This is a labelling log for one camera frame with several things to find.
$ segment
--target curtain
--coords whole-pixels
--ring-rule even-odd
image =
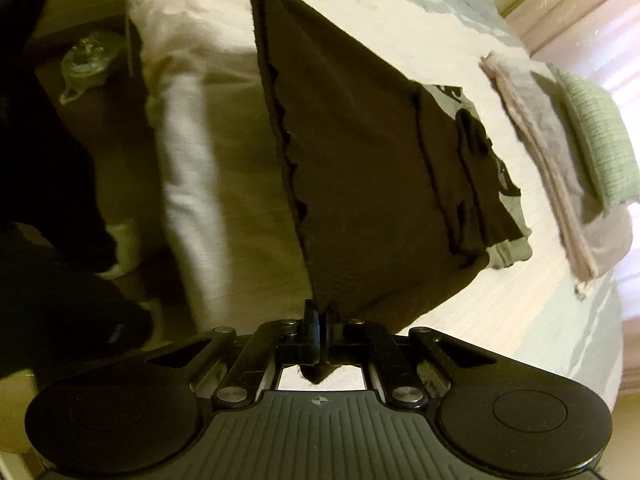
[[[618,104],[640,160],[640,0],[526,0],[507,16],[533,59],[596,82]],[[616,268],[625,338],[621,394],[640,392],[640,205]]]

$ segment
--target mattress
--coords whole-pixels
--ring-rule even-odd
[[[611,275],[585,300],[575,296],[540,174],[479,67],[492,50],[527,57],[492,1],[303,1],[407,77],[462,87],[522,190],[533,257],[480,272],[412,326],[573,378],[612,407],[622,374],[620,298]],[[167,231],[197,325],[242,333],[300,316],[310,291],[262,97],[249,1],[129,0],[129,12],[143,41]],[[356,376],[345,369],[321,387],[351,388]],[[295,371],[285,382],[310,387]]]

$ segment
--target metal screw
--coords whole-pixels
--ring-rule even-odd
[[[224,402],[241,402],[246,399],[247,392],[244,388],[227,386],[226,388],[222,388],[216,396]]]
[[[400,402],[418,402],[424,397],[422,392],[414,386],[400,386],[393,390],[391,395]]]

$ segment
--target brown cloth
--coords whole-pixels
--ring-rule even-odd
[[[307,4],[263,4],[263,82],[314,300],[400,330],[522,237],[491,142]]]

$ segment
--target knitted green cushion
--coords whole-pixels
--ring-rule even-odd
[[[618,106],[604,88],[549,65],[564,90],[587,171],[604,216],[640,198],[640,170]]]

